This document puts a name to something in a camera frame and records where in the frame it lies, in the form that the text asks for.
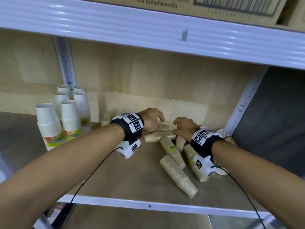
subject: forearm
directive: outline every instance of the forearm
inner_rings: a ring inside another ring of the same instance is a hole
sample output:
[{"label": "forearm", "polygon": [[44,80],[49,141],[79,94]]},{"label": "forearm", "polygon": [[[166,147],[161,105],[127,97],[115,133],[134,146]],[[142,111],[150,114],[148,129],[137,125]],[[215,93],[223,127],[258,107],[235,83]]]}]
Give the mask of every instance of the forearm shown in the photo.
[{"label": "forearm", "polygon": [[215,142],[212,154],[217,163],[287,228],[303,227],[304,180],[229,142]]},{"label": "forearm", "polygon": [[[89,134],[47,152],[19,170],[0,185],[0,220],[12,225],[13,215],[32,221],[66,192],[85,179],[123,140],[124,131],[117,124]],[[29,228],[25,221],[14,228]]]}]

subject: barcode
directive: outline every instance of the barcode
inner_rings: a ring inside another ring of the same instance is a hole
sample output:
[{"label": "barcode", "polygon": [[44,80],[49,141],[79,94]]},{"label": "barcode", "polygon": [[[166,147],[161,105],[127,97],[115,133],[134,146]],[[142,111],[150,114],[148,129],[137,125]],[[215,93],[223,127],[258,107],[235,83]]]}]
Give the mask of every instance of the barcode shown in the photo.
[{"label": "barcode", "polygon": [[281,0],[194,0],[193,5],[261,16],[273,16]]}]

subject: wristband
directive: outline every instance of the wristband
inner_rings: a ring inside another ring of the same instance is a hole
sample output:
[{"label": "wristband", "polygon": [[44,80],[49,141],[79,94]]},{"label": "wristband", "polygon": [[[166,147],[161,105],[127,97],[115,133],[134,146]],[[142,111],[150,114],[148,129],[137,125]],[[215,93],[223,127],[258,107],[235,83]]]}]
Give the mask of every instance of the wristband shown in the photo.
[{"label": "wristband", "polygon": [[128,141],[129,145],[137,141],[142,136],[144,121],[141,116],[136,113],[123,113],[112,119],[111,124],[118,124],[124,130],[124,141]]},{"label": "wristband", "polygon": [[224,140],[218,133],[208,129],[200,129],[194,133],[190,145],[203,158],[212,155],[212,146],[214,142]]}]

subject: wrist-mounted device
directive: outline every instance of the wrist-mounted device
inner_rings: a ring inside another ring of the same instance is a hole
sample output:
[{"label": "wrist-mounted device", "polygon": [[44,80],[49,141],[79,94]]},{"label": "wrist-mounted device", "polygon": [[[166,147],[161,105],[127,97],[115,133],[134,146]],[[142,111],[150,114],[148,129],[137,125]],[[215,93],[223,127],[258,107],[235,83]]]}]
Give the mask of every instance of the wrist-mounted device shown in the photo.
[{"label": "wrist-mounted device", "polygon": [[111,124],[118,124],[124,130],[124,140],[117,146],[117,151],[124,158],[130,158],[141,145],[140,138],[144,127],[144,121],[136,113],[123,113],[112,119]]},{"label": "wrist-mounted device", "polygon": [[213,175],[217,167],[211,161],[214,142],[224,140],[218,133],[208,129],[200,129],[194,133],[190,145],[198,153],[193,157],[194,163],[204,176]]}]

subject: hand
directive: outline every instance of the hand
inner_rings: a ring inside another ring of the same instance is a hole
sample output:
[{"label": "hand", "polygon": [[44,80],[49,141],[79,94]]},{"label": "hand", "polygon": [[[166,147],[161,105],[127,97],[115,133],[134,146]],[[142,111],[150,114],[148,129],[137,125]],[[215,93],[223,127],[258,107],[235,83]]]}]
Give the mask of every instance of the hand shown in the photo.
[{"label": "hand", "polygon": [[177,125],[177,129],[174,129],[172,132],[177,136],[181,136],[184,140],[191,142],[192,136],[196,131],[200,129],[192,119],[186,117],[178,117],[173,121],[174,125]]},{"label": "hand", "polygon": [[157,123],[158,117],[162,122],[164,122],[164,115],[157,108],[147,108],[141,112],[138,112],[137,114],[140,115],[144,120],[144,129],[155,129],[156,131],[159,131],[160,126]]}]

